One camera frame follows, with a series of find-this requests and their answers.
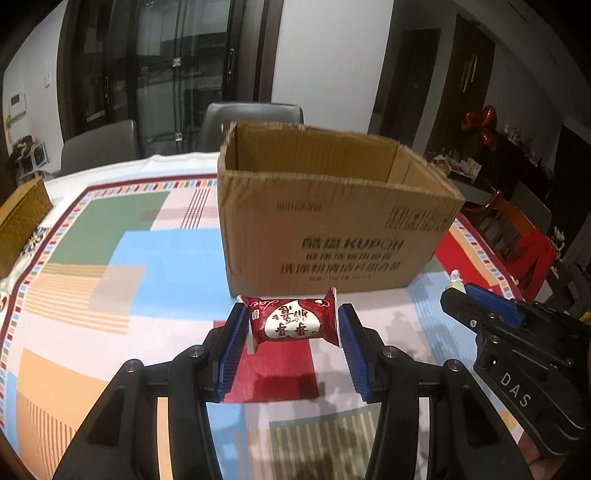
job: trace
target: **screw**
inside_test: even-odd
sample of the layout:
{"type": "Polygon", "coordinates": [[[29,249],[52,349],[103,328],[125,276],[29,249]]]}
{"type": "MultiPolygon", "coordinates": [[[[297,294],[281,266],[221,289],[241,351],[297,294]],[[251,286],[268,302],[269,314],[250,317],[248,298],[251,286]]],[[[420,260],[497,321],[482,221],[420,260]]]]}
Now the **screw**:
{"type": "Polygon", "coordinates": [[[449,370],[452,370],[452,371],[454,371],[454,372],[459,372],[459,371],[461,371],[461,370],[462,370],[462,368],[464,367],[464,366],[462,365],[462,362],[460,362],[459,360],[455,360],[455,359],[448,360],[448,361],[447,361],[447,362],[445,362],[445,363],[446,363],[446,365],[447,365],[448,369],[449,369],[449,370]]]}
{"type": "Polygon", "coordinates": [[[193,345],[189,347],[189,356],[197,358],[205,353],[205,347],[203,345],[193,345]]]}
{"type": "Polygon", "coordinates": [[[128,371],[128,373],[133,373],[136,370],[139,370],[142,366],[142,362],[140,362],[139,360],[133,359],[133,360],[128,360],[125,363],[125,369],[128,371]]]}
{"type": "Polygon", "coordinates": [[[395,346],[386,345],[382,348],[382,353],[384,354],[384,356],[388,358],[394,358],[398,356],[400,350],[398,350],[395,346]]]}

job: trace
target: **snack wrapper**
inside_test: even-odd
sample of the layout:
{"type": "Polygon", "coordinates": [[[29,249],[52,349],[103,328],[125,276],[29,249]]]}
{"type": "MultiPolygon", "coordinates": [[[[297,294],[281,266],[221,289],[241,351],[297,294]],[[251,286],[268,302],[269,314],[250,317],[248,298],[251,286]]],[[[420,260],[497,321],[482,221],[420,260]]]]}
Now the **snack wrapper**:
{"type": "Polygon", "coordinates": [[[238,296],[249,313],[246,351],[255,353],[263,342],[323,338],[339,346],[336,289],[323,299],[259,299],[238,296]]]}

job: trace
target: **gray chair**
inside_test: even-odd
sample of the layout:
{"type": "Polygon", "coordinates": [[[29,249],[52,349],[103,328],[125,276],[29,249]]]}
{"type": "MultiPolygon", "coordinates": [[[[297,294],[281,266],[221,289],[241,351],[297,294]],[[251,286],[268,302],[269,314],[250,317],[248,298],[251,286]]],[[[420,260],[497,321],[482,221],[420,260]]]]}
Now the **gray chair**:
{"type": "Polygon", "coordinates": [[[123,120],[95,128],[64,143],[59,176],[139,158],[135,121],[123,120]]]}
{"type": "Polygon", "coordinates": [[[552,212],[521,181],[513,192],[511,204],[521,210],[540,232],[543,234],[548,233],[552,221],[552,212]]]}
{"type": "Polygon", "coordinates": [[[574,304],[569,308],[569,315],[579,318],[583,313],[591,311],[591,286],[579,264],[572,263],[567,267],[572,281],[567,284],[574,304]]]}
{"type": "Polygon", "coordinates": [[[217,152],[235,120],[304,123],[304,112],[287,103],[216,102],[207,107],[201,126],[200,152],[217,152]]]}

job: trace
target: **blue gripper pad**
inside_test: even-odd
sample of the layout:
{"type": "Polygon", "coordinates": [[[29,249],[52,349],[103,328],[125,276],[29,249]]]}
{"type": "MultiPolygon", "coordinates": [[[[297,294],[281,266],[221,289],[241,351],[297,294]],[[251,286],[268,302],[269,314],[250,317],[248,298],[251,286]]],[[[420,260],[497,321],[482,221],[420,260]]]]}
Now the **blue gripper pad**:
{"type": "Polygon", "coordinates": [[[522,319],[515,303],[473,283],[469,283],[464,288],[469,297],[479,301],[491,311],[499,314],[503,323],[515,328],[521,326],[522,319]]]}
{"type": "Polygon", "coordinates": [[[349,316],[345,309],[339,307],[339,329],[340,341],[349,367],[349,373],[355,391],[361,395],[363,401],[368,401],[372,395],[372,389],[369,386],[368,363],[363,354],[363,350],[357,341],[355,330],[351,325],[349,316]]]}
{"type": "Polygon", "coordinates": [[[219,362],[219,381],[216,387],[216,394],[220,400],[224,398],[226,393],[229,393],[236,377],[238,370],[238,363],[242,356],[242,349],[246,341],[246,333],[248,331],[248,309],[246,306],[242,309],[238,321],[230,335],[226,349],[219,362]]]}

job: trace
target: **tablecloth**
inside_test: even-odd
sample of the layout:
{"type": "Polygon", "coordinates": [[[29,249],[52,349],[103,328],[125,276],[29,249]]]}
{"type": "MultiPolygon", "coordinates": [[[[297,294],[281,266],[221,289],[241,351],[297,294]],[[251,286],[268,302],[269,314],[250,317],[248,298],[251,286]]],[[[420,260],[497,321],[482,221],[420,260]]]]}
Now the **tablecloth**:
{"type": "MultiPolygon", "coordinates": [[[[216,154],[153,157],[47,183],[56,207],[42,225],[53,230],[11,294],[0,354],[0,427],[38,479],[52,477],[127,359],[171,360],[227,317],[235,299],[215,161],[216,154]]],[[[416,360],[471,366],[474,334],[439,306],[454,268],[507,298],[517,292],[459,217],[407,288],[341,294],[339,303],[351,302],[365,326],[416,360]]],[[[490,395],[518,438],[520,427],[490,395]]],[[[345,480],[363,477],[379,405],[355,393],[339,348],[301,340],[243,355],[232,392],[208,412],[225,478],[345,480]]],[[[417,477],[425,478],[426,400],[420,423],[417,477]]],[[[166,398],[158,401],[158,460],[161,478],[170,479],[166,398]]]]}

